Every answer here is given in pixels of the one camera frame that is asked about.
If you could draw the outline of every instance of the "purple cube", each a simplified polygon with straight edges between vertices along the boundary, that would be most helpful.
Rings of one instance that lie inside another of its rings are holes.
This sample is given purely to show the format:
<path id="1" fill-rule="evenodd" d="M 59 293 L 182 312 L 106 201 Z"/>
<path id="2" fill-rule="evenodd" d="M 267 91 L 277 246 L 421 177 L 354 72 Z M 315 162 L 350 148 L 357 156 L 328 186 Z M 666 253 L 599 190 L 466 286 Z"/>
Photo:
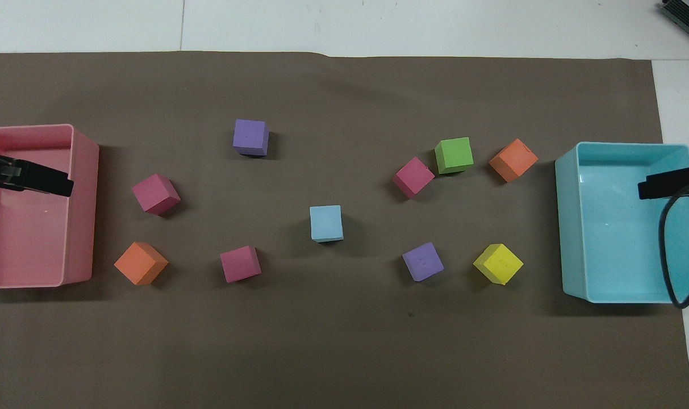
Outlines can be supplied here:
<path id="1" fill-rule="evenodd" d="M 402 258 L 415 281 L 423 281 L 445 269 L 432 243 L 425 243 L 419 248 L 412 249 L 403 254 Z"/>
<path id="2" fill-rule="evenodd" d="M 266 156 L 269 151 L 269 127 L 266 122 L 236 119 L 233 149 L 241 155 Z"/>

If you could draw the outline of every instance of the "plastic bin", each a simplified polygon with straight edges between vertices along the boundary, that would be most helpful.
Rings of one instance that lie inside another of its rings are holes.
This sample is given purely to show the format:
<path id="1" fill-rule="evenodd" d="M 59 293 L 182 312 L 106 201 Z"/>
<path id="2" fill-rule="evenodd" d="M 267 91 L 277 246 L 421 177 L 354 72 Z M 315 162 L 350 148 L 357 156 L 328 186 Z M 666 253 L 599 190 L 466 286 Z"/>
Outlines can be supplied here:
<path id="1" fill-rule="evenodd" d="M 556 161 L 562 279 L 592 303 L 669 303 L 658 221 L 668 199 L 640 200 L 648 174 L 689 166 L 685 145 L 582 142 Z M 689 199 L 666 225 L 676 295 L 689 293 Z"/>
<path id="2" fill-rule="evenodd" d="M 69 173 L 72 196 L 0 189 L 0 288 L 92 276 L 99 146 L 72 125 L 0 127 L 0 155 Z"/>

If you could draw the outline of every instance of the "pink plastic container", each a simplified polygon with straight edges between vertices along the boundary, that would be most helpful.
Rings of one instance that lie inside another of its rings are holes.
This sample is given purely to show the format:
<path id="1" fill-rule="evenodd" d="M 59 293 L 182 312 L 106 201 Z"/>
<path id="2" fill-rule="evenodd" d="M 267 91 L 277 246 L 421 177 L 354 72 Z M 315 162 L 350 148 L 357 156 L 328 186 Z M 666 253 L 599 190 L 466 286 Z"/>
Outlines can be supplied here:
<path id="1" fill-rule="evenodd" d="M 0 155 L 69 173 L 72 196 L 0 189 L 0 288 L 92 277 L 99 146 L 72 125 L 0 127 Z"/>

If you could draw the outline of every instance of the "blue plastic container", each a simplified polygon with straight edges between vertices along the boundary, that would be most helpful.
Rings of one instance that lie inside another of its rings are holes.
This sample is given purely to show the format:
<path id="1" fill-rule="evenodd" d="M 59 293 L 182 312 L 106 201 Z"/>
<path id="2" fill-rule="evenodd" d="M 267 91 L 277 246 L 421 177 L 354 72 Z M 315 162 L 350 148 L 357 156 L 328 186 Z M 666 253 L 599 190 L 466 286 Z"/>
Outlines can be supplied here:
<path id="1" fill-rule="evenodd" d="M 562 279 L 592 303 L 669 303 L 658 221 L 668 199 L 640 200 L 648 174 L 689 166 L 685 145 L 582 142 L 556 161 Z M 689 199 L 670 210 L 665 241 L 679 300 L 689 293 Z"/>

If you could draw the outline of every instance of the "foam cube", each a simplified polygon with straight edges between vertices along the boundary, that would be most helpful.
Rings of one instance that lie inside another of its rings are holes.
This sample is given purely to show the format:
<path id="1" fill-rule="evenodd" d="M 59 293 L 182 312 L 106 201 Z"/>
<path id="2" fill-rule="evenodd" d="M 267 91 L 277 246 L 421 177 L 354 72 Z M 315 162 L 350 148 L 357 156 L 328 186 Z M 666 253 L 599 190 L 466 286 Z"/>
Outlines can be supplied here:
<path id="1" fill-rule="evenodd" d="M 524 264 L 505 245 L 490 244 L 473 265 L 491 282 L 506 285 Z"/>
<path id="2" fill-rule="evenodd" d="M 432 243 L 425 243 L 418 248 L 412 249 L 402 255 L 410 275 L 415 281 L 423 281 L 428 277 L 437 274 L 445 269 L 440 261 L 435 246 Z"/>
<path id="3" fill-rule="evenodd" d="M 341 206 L 314 206 L 308 208 L 311 218 L 311 239 L 317 243 L 344 239 Z"/>
<path id="4" fill-rule="evenodd" d="M 470 138 L 441 140 L 435 146 L 435 159 L 440 174 L 461 172 L 473 166 Z"/>
<path id="5" fill-rule="evenodd" d="M 433 178 L 435 175 L 422 161 L 418 158 L 412 158 L 407 165 L 397 171 L 392 181 L 407 196 L 407 199 L 412 199 Z"/>
<path id="6" fill-rule="evenodd" d="M 261 265 L 258 263 L 254 246 L 246 246 L 222 253 L 220 263 L 223 264 L 226 282 L 235 282 L 261 274 Z"/>
<path id="7" fill-rule="evenodd" d="M 233 149 L 241 155 L 266 156 L 269 151 L 269 127 L 266 122 L 236 119 Z"/>
<path id="8" fill-rule="evenodd" d="M 142 210 L 153 215 L 161 215 L 180 203 L 180 196 L 173 188 L 170 179 L 160 173 L 141 181 L 132 188 Z"/>
<path id="9" fill-rule="evenodd" d="M 520 139 L 516 139 L 488 163 L 506 182 L 510 182 L 524 174 L 537 160 L 537 156 Z"/>
<path id="10" fill-rule="evenodd" d="M 115 262 L 115 267 L 134 285 L 147 285 L 168 265 L 150 244 L 135 241 Z"/>

